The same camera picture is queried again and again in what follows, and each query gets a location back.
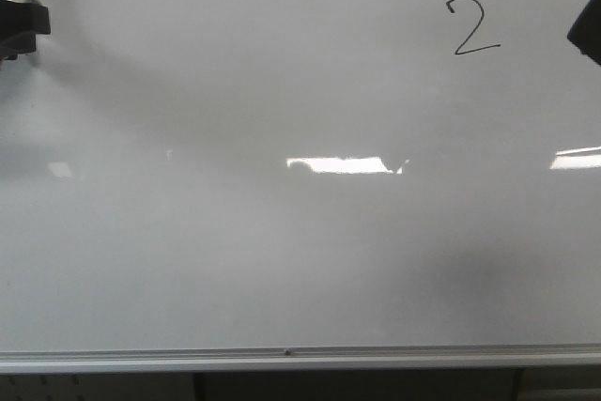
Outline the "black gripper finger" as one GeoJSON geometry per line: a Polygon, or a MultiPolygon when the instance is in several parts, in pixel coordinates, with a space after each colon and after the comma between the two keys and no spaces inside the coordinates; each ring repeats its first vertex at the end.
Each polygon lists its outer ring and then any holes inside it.
{"type": "Polygon", "coordinates": [[[50,11],[36,3],[1,0],[1,35],[51,34],[50,11]]]}
{"type": "Polygon", "coordinates": [[[1,36],[1,60],[16,60],[19,55],[37,50],[37,36],[32,33],[1,36]]]}

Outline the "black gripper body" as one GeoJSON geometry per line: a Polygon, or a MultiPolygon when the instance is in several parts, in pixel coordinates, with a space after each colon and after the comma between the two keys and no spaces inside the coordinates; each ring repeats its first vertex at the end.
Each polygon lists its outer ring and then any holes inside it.
{"type": "Polygon", "coordinates": [[[589,0],[567,33],[582,54],[600,65],[600,0],[589,0]]]}

